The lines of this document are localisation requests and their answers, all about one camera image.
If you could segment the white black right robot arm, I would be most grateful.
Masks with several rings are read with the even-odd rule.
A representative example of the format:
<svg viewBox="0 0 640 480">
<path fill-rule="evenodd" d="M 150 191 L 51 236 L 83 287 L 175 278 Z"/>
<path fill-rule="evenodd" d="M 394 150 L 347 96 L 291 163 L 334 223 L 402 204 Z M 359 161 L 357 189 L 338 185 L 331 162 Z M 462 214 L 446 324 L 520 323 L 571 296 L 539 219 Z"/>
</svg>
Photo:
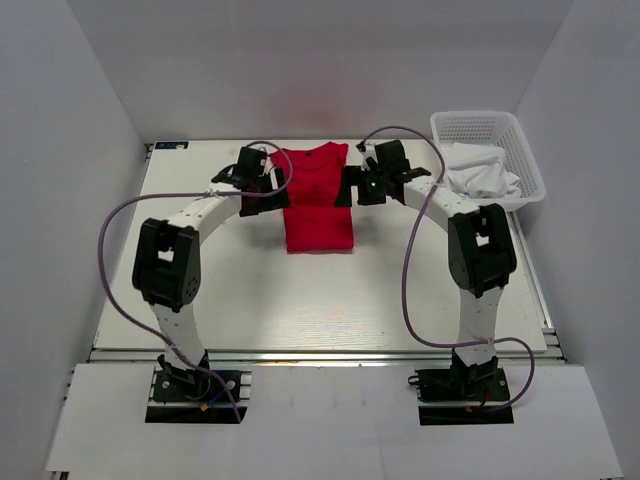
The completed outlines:
<svg viewBox="0 0 640 480">
<path fill-rule="evenodd" d="M 505 210 L 467 200 L 444 186 L 442 174 L 411 166 L 399 140 L 361 141 L 356 148 L 362 162 L 343 168 L 336 206 L 393 199 L 447 235 L 448 270 L 460 297 L 458 337 L 445 346 L 451 352 L 451 384 L 459 396 L 475 398 L 497 372 L 497 310 L 517 267 Z"/>
</svg>

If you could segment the red t shirt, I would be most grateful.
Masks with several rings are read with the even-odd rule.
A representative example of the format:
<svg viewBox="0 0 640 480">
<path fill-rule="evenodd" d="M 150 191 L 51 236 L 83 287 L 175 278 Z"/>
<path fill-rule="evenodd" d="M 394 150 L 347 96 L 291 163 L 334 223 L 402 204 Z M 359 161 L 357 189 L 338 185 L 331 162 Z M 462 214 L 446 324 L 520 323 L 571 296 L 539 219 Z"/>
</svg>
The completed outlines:
<svg viewBox="0 0 640 480">
<path fill-rule="evenodd" d="M 287 186 L 290 206 L 283 210 L 289 254 L 349 252 L 354 248 L 351 209 L 337 207 L 349 146 L 327 142 L 311 150 L 270 155 L 293 179 Z"/>
</svg>

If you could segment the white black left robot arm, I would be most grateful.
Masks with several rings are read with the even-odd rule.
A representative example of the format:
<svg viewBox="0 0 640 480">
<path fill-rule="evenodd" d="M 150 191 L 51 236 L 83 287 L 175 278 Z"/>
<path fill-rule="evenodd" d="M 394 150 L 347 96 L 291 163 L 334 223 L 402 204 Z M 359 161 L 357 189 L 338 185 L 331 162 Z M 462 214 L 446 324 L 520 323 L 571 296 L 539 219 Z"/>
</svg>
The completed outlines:
<svg viewBox="0 0 640 480">
<path fill-rule="evenodd" d="M 193 307 L 202 280 L 202 244 L 232 217 L 290 205 L 291 158 L 285 155 L 277 166 L 263 145 L 255 141 L 242 147 L 237 161 L 186 207 L 164 219 L 148 218 L 140 227 L 132 284 L 157 319 L 166 345 L 161 366 L 178 374 L 177 387 L 191 399 L 205 396 L 212 378 Z"/>
</svg>

